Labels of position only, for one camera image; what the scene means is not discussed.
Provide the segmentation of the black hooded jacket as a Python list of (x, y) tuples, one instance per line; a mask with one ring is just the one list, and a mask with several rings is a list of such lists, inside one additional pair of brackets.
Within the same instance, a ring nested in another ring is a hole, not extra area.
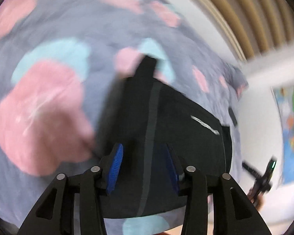
[(207, 110), (154, 78), (157, 60), (145, 56), (127, 78), (117, 114), (108, 127), (104, 154), (121, 144), (121, 163), (108, 174), (101, 197), (106, 219), (168, 212), (186, 204), (172, 184), (166, 154), (203, 174), (220, 176), (231, 167), (230, 129)]

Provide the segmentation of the black phone on bed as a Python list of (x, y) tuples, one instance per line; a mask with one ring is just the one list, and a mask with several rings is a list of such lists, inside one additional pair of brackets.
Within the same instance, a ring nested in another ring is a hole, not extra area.
[(230, 116), (230, 118), (232, 120), (232, 123), (233, 123), (234, 127), (236, 127), (237, 126), (237, 119), (236, 119), (234, 111), (233, 111), (233, 109), (231, 107), (228, 108), (228, 113), (229, 113), (229, 116)]

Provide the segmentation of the grey blanket with pink flowers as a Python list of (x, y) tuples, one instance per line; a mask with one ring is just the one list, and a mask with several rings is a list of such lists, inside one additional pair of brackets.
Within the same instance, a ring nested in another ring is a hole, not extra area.
[(20, 227), (56, 176), (99, 161), (119, 78), (144, 55), (156, 78), (230, 127), (230, 174), (240, 180), (242, 72), (168, 0), (4, 0), (0, 6), (0, 218)]

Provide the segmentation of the wooden slatted headboard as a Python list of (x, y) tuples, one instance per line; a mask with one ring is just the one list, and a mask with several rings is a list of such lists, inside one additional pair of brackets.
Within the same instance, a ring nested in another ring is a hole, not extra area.
[(193, 1), (212, 19), (239, 61), (294, 42), (294, 4), (289, 0)]

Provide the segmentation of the colourful wall map poster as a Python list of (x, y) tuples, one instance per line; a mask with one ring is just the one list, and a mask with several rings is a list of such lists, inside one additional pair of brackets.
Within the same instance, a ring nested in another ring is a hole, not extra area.
[(283, 136), (282, 183), (287, 184), (294, 182), (294, 85), (275, 88), (273, 94)]

